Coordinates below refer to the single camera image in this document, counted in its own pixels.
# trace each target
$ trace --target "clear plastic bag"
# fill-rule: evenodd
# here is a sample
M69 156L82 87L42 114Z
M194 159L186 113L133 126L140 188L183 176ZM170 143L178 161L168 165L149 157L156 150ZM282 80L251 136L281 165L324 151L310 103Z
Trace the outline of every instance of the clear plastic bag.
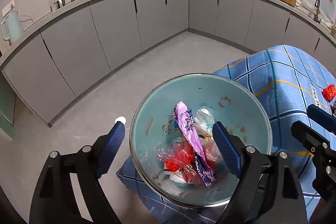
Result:
M218 164L223 161L221 152L219 151L217 144L214 140L209 140L205 142L204 153L207 158L207 161L210 161L214 164Z
M157 159L166 163L172 172L177 169L184 174L184 180L195 185L204 184L201 177L193 167L195 163L194 151L182 138L174 141L168 149L160 148Z
M212 127L215 124L215 119L206 107L202 107L196 111L194 124L198 133L207 138L212 137Z

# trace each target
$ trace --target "tablecloth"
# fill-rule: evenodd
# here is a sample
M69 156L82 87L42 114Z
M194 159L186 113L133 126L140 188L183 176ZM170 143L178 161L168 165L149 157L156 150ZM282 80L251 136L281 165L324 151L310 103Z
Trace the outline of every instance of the tablecloth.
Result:
M293 122L301 120L330 141L336 148L336 137L309 119L307 106L319 104L331 113L330 105L322 96L322 89L335 84L335 78L312 56L287 45L271 47L249 57L227 64L214 72L230 78L247 88L261 102L269 117L272 133L272 153L288 153L304 194L307 217L310 218L320 195L311 183L315 167L311 156L290 132ZM154 193L141 179L131 158L128 158L117 176L125 186L138 193L143 204L161 223L215 223L223 207L196 211L181 208Z

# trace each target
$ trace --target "blue gripper pad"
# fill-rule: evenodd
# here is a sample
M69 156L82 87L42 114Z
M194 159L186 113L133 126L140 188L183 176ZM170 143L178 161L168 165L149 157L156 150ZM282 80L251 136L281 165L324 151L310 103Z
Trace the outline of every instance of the blue gripper pad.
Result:
M212 134L230 173L240 178L242 173L241 155L230 141L231 137L238 137L229 135L229 132L224 128L221 122L216 122L213 125Z
M104 145L98 155L98 166L95 169L97 178L100 178L109 171L124 138L125 126L122 122L117 122L107 135L100 136L97 139L95 144Z
M336 134L336 118L315 105L307 107L307 115L320 126Z

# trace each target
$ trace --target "electric kettle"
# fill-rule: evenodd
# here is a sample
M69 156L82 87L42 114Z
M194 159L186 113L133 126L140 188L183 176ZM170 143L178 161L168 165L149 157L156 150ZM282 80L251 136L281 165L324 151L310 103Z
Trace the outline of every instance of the electric kettle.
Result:
M4 32L4 25L7 30L7 37ZM15 42L22 34L23 28L17 16L17 11L11 11L11 13L1 22L1 33L3 40Z

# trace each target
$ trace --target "gray floor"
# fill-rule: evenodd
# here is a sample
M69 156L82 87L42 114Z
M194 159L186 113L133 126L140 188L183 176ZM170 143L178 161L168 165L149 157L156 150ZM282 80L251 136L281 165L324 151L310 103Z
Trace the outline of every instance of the gray floor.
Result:
M48 154L74 153L98 136L107 134L118 116L125 116L126 137L100 184L121 221L157 223L135 193L127 190L116 171L129 156L128 132L133 114L146 94L161 82L192 72L213 72L247 54L223 43L184 32L155 47L112 75L49 128L21 101L16 104L15 136L0 139L0 185L28 221L30 203L41 168ZM74 180L77 202L83 217L90 219L78 181Z

